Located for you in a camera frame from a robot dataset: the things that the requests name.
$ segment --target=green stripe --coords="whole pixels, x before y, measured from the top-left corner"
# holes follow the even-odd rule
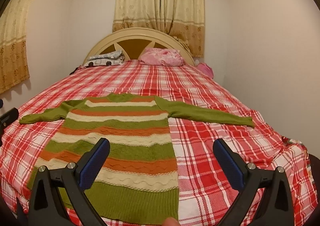
[[[131,101],[135,98],[139,99],[150,99],[150,98],[155,98],[154,96],[139,96],[139,95],[134,95],[131,93],[121,93],[121,94],[115,94],[115,93],[110,93],[108,96],[101,97],[101,98],[106,98],[112,102],[126,102],[126,101]]]
[[[72,209],[66,190],[60,188],[60,193]],[[161,225],[168,217],[178,220],[179,189],[155,193],[94,182],[85,195],[104,218],[140,225]]]
[[[36,179],[37,172],[38,172],[38,168],[34,167],[32,169],[32,172],[31,172],[31,175],[30,175],[30,179],[29,179],[28,184],[27,184],[27,188],[28,189],[32,189],[33,183],[35,182],[35,179]]]
[[[83,140],[75,143],[58,143],[50,140],[45,150],[58,153],[63,150],[83,155],[93,148],[93,144]],[[150,147],[144,146],[127,146],[121,144],[110,144],[109,157],[120,160],[138,160],[138,161],[156,161],[175,158],[172,143],[159,145],[154,144]]]
[[[63,125],[65,128],[71,129],[95,129],[98,127],[110,127],[117,129],[151,129],[151,128],[167,128],[169,126],[168,119],[140,121],[140,122],[126,122],[115,119],[103,122],[80,122],[67,118]]]
[[[127,111],[154,111],[154,110],[160,110],[160,108],[157,105],[154,105],[152,107],[149,106],[110,106],[110,107],[89,107],[87,105],[81,107],[81,110],[83,111],[118,111],[118,112],[127,112]]]

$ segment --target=bedspread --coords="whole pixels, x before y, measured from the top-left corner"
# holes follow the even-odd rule
[[[62,101],[130,92],[158,95],[200,107],[252,116],[255,128],[169,118],[170,133],[178,165],[179,221],[182,225],[215,225],[226,213],[238,192],[228,183],[215,159],[213,141],[223,138],[245,162],[263,169],[284,167],[294,204],[295,225],[302,225],[317,205],[307,149],[299,142],[281,137],[265,123],[258,111],[243,105],[227,90],[196,68],[147,66],[129,61],[118,66],[97,66],[76,71],[53,84],[19,108],[20,117],[43,112]],[[18,197],[28,209],[27,182],[41,150],[55,134],[62,120],[8,127],[0,148],[1,194],[15,210]],[[263,190],[260,189],[243,224],[253,218]],[[79,221],[68,210],[73,221]],[[129,225],[105,219],[108,225]]]

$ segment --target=orange stripe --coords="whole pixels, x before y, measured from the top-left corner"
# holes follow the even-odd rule
[[[163,110],[151,110],[151,111],[84,111],[81,109],[73,109],[72,113],[82,116],[154,116],[162,113],[167,113]]]
[[[113,101],[108,100],[107,98],[89,97],[88,100],[90,100],[92,103],[113,102]],[[137,98],[133,98],[128,101],[129,102],[151,102],[153,100],[155,100],[155,98],[153,96],[137,96]]]
[[[141,162],[107,158],[103,166],[122,172],[147,174],[170,173],[178,170],[177,161],[175,159]]]
[[[115,136],[151,136],[153,134],[169,134],[169,127],[166,128],[149,128],[149,129],[115,129],[108,127],[98,127],[95,129],[70,129],[61,127],[58,132],[65,135],[84,136],[89,133],[100,133],[102,135]]]
[[[40,154],[40,157],[46,161],[55,158],[67,163],[76,163],[79,161],[81,156],[66,150],[59,153],[51,153],[47,150],[43,150]],[[141,162],[107,158],[103,164],[103,167],[121,172],[146,173],[152,175],[159,173],[170,173],[178,170],[177,161],[175,159],[158,160],[155,162]]]

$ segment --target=blue gripper pad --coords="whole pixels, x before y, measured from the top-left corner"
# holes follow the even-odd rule
[[[238,191],[243,190],[247,172],[245,163],[241,157],[237,153],[232,152],[223,139],[214,141],[213,153],[231,187]]]
[[[82,191],[91,188],[101,167],[110,153],[110,143],[101,138],[91,151],[84,153],[78,161],[78,183]]]

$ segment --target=sweater collar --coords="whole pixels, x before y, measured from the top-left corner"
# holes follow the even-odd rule
[[[132,100],[134,97],[135,95],[131,93],[121,93],[121,94],[110,93],[107,96],[107,99],[112,102],[126,102],[126,101]]]

